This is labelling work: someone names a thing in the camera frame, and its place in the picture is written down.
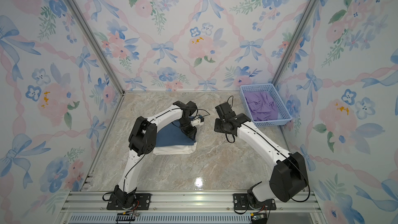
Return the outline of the white t-shirt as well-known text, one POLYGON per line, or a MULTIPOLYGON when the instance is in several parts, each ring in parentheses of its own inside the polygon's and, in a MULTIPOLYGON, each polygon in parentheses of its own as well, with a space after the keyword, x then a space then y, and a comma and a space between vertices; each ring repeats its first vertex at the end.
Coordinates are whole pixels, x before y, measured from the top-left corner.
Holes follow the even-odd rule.
POLYGON ((155 147, 153 153, 155 155, 189 155, 194 153, 197 148, 197 143, 193 145, 174 145, 155 147))

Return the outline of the blue t-shirt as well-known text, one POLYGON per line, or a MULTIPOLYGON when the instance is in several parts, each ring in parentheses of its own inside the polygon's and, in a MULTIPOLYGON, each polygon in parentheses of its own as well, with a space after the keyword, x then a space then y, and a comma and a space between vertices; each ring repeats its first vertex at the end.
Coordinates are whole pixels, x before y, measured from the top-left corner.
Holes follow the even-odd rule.
POLYGON ((193 146, 196 140, 187 137, 179 128, 178 121, 166 125, 157 133, 156 148, 169 146, 193 146))

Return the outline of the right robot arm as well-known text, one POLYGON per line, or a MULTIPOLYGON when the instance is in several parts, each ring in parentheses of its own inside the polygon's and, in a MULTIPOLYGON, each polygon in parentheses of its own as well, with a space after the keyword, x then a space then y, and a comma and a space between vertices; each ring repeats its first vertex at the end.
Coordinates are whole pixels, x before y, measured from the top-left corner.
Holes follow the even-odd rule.
POLYGON ((262 181, 247 190, 248 205, 254 209, 265 207, 268 200, 292 200, 309 187, 304 157, 281 148, 260 131, 245 114, 235 114, 228 102, 215 107, 218 118, 214 131, 240 138, 249 144, 272 169, 269 181, 262 181))

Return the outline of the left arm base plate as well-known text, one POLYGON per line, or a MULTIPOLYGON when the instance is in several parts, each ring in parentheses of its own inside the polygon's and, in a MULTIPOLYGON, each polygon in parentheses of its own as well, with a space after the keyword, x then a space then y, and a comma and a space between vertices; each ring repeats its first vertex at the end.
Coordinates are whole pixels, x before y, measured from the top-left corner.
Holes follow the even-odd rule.
POLYGON ((152 194, 134 194, 127 199, 119 200, 114 194, 111 194, 106 209, 110 211, 132 211, 149 210, 152 194))

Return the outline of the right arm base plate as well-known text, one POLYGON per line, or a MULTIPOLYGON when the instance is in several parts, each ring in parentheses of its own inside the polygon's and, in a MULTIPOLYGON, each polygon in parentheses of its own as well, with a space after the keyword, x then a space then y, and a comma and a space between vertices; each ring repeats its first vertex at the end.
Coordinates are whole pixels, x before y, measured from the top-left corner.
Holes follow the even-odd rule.
POLYGON ((233 203, 236 211, 276 210, 274 199, 260 202, 249 194, 233 194, 233 203))

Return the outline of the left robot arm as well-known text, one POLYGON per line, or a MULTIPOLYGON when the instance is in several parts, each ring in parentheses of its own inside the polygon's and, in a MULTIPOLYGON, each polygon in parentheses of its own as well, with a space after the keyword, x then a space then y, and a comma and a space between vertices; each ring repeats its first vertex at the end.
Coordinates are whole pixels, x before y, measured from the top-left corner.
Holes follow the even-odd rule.
POLYGON ((146 155, 188 155, 196 150, 197 126, 204 118, 195 116, 197 105, 189 101, 174 102, 151 117, 138 117, 129 136, 129 157, 122 178, 115 186, 110 201, 121 209, 137 206, 138 176, 146 155))

